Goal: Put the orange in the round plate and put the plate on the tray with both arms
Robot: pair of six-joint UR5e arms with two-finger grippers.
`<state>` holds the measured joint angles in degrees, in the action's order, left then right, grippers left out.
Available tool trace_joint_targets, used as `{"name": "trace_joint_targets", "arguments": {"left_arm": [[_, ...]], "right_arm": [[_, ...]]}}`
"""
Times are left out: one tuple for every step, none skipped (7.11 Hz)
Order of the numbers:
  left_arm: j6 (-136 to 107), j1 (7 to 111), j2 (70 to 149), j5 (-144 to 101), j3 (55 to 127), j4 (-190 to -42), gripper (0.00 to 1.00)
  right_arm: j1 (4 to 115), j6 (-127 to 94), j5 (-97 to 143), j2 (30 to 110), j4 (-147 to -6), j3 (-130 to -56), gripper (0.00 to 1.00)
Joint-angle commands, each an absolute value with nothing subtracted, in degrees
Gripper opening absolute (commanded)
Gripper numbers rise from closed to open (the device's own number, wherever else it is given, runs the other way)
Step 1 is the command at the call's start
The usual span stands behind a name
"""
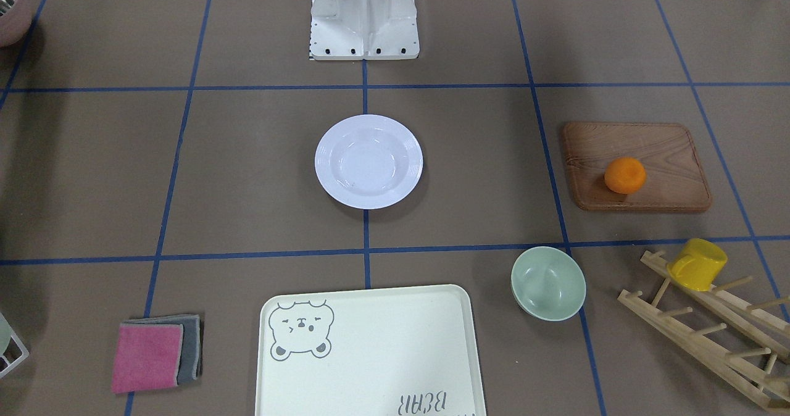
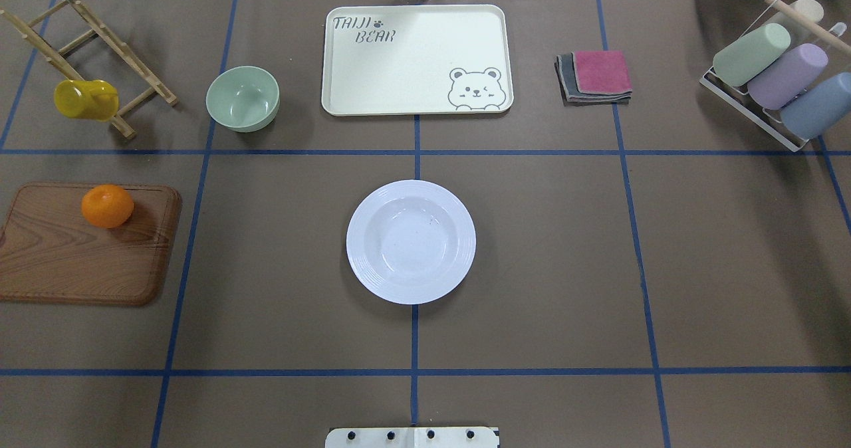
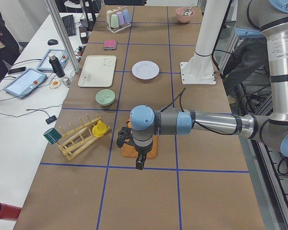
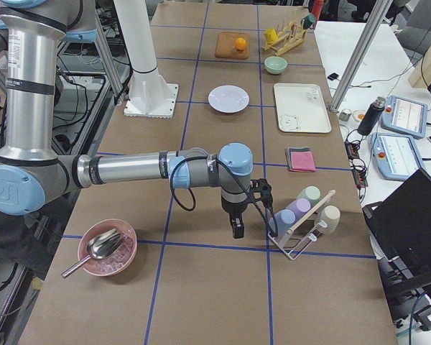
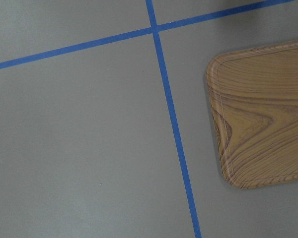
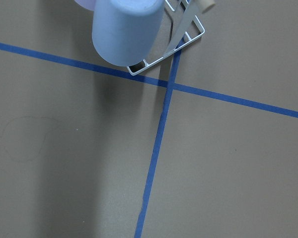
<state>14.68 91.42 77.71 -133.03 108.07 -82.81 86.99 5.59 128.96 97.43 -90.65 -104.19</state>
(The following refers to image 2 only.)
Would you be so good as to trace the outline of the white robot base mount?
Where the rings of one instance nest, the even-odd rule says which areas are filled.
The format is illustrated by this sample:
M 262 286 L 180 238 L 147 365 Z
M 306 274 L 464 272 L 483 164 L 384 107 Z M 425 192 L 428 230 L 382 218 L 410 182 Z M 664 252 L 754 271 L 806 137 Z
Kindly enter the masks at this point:
M 332 429 L 325 447 L 499 447 L 495 427 L 347 427 Z

